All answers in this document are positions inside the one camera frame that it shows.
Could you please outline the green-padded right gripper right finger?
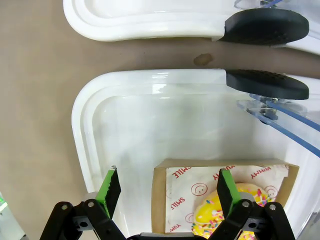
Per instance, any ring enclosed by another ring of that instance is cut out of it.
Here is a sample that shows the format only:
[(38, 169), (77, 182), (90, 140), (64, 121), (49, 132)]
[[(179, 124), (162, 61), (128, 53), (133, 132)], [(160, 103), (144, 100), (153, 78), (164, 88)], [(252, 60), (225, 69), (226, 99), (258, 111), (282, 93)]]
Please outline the green-padded right gripper right finger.
[(248, 193), (240, 193), (229, 170), (219, 170), (217, 193), (224, 220), (210, 240), (237, 240), (244, 231), (258, 240), (294, 240), (285, 210), (279, 202), (258, 205)]

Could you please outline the green-padded right gripper left finger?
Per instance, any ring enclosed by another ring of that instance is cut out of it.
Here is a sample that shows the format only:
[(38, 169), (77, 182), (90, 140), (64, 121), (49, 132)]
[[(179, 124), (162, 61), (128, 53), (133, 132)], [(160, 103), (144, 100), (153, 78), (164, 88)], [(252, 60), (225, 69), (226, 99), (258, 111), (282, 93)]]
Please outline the green-padded right gripper left finger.
[(95, 198), (73, 206), (58, 202), (44, 227), (41, 240), (78, 240), (84, 231), (94, 231), (99, 240), (124, 240), (126, 237), (113, 221), (121, 193), (117, 168), (108, 170)]

